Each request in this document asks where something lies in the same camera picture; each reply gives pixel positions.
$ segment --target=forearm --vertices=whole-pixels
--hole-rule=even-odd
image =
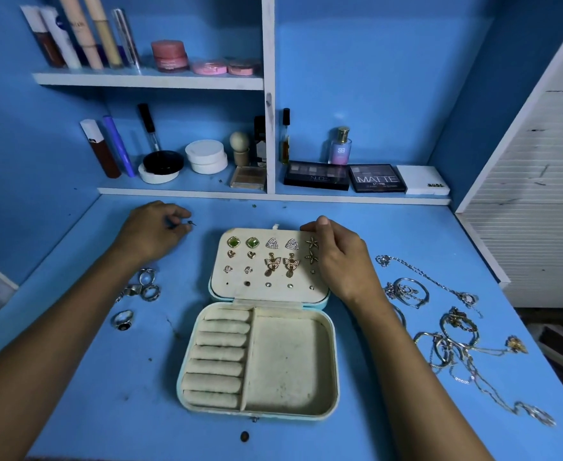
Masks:
[[[26,455],[138,267],[136,259],[109,249],[0,352],[0,460]]]
[[[382,295],[351,306],[369,342],[399,454],[406,460],[492,457]]]

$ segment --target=blue table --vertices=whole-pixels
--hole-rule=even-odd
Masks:
[[[128,212],[147,197],[103,195],[49,254],[0,311],[0,348],[49,307],[110,244]],[[396,255],[439,282],[480,297],[484,319],[474,318],[484,347],[501,348],[516,334],[528,355],[494,357],[474,353],[480,372],[509,403],[522,400],[549,412],[549,428],[526,414],[515,416],[473,385],[440,381],[498,460],[563,459],[563,387],[509,305],[454,215],[443,206],[360,205],[305,202],[173,198],[190,209],[197,225],[157,265],[162,286],[153,303],[137,297],[117,303],[109,317],[135,311],[127,332],[105,323],[31,450],[32,456],[121,461],[168,460],[372,460],[394,459],[390,428],[369,358],[351,317],[338,300],[325,312],[339,347],[340,403],[319,423],[193,414],[175,395],[175,383],[194,320],[210,302],[207,281],[219,237],[232,227],[296,229],[325,214],[359,232],[372,257]],[[382,269],[385,284],[419,279],[398,263]],[[462,304],[424,283],[431,302],[420,310],[400,306],[407,328],[437,331],[439,318]],[[428,353],[425,341],[421,345]],[[249,441],[239,440],[248,431]]]

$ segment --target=open jewelry box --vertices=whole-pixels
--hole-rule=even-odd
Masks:
[[[313,233],[236,228],[219,241],[209,292],[177,379],[191,411],[321,420],[339,402],[330,291]]]

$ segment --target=purple mascara tube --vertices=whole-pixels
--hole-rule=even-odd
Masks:
[[[102,117],[102,120],[104,121],[104,125],[106,126],[106,128],[110,133],[110,140],[113,141],[113,144],[115,146],[115,149],[117,150],[117,153],[119,154],[119,157],[122,159],[122,162],[124,162],[124,166],[126,168],[126,172],[128,173],[128,176],[135,177],[136,173],[134,172],[134,168],[132,168],[132,162],[130,162],[130,156],[126,152],[124,142],[122,140],[122,137],[119,135],[119,131],[117,131],[115,122],[113,121],[113,117],[110,115],[104,115]]]

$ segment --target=person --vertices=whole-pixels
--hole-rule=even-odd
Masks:
[[[119,292],[191,231],[182,222],[188,217],[186,209],[161,201],[132,210],[108,250],[0,351],[0,461],[27,454]],[[491,460],[400,324],[360,236],[324,216],[301,230],[317,233],[323,279],[369,343],[401,459],[451,461],[471,453],[473,461]]]

